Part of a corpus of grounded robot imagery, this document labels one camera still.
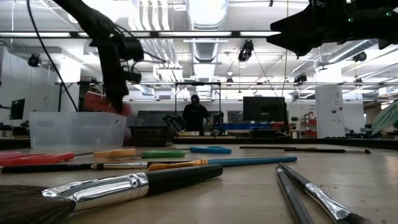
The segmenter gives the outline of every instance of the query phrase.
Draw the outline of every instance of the clear plastic bin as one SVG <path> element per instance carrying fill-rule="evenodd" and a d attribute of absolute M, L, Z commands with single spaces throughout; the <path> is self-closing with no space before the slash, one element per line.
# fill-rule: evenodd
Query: clear plastic bin
<path fill-rule="evenodd" d="M 30 112 L 32 148 L 41 147 L 120 147 L 126 117 L 100 112 Z"/>

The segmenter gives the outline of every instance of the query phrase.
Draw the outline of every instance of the person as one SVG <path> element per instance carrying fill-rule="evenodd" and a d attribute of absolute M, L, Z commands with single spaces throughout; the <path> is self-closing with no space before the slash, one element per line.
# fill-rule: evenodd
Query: person
<path fill-rule="evenodd" d="M 185 106 L 183 117 L 185 119 L 185 131 L 199 131 L 203 135 L 203 118 L 209 118 L 207 109 L 200 104 L 199 96 L 192 95 L 191 103 Z"/>

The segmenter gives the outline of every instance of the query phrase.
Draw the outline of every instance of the monitor screen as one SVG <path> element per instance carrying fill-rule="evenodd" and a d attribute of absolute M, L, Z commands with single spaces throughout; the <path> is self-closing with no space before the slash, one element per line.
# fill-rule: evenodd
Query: monitor screen
<path fill-rule="evenodd" d="M 24 118 L 24 108 L 25 108 L 25 99 L 14 100 L 11 103 L 11 119 L 23 119 Z"/>
<path fill-rule="evenodd" d="M 286 105 L 284 97 L 243 97 L 243 120 L 284 122 Z"/>

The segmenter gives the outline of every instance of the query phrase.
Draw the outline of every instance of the black basket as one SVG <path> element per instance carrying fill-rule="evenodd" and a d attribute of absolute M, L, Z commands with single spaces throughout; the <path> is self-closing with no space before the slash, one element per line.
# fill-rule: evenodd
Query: black basket
<path fill-rule="evenodd" d="M 174 143 L 176 129 L 166 126 L 130 127 L 133 146 L 165 147 Z"/>

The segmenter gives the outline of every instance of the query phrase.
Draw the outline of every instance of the table surface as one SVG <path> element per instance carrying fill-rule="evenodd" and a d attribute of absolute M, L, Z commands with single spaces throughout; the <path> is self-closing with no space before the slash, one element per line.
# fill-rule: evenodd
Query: table surface
<path fill-rule="evenodd" d="M 237 145 L 222 146 L 232 149 L 233 153 L 231 155 L 187 154 L 185 158 L 297 156 L 297 162 L 288 165 L 354 213 L 371 219 L 373 223 L 396 223 L 398 219 L 395 208 L 398 202 L 397 151 L 372 149 L 372 154 L 286 153 L 277 149 L 239 149 Z M 175 147 L 185 149 L 188 146 Z M 355 149 L 355 147 L 330 145 L 300 145 L 300 147 Z M 22 151 L 38 153 L 65 150 L 24 149 Z M 75 152 L 87 152 L 87 149 L 75 150 Z M 81 156 L 71 162 L 93 162 L 93 158 Z M 51 187 L 79 180 L 140 171 L 144 170 L 1 174 L 0 183 Z M 296 189 L 316 224 L 333 223 L 316 202 L 298 187 Z M 65 223 L 130 224 L 133 222 L 271 224 L 294 223 L 294 220 L 277 183 L 275 164 L 268 164 L 225 168 L 221 177 L 173 192 L 72 214 Z"/>

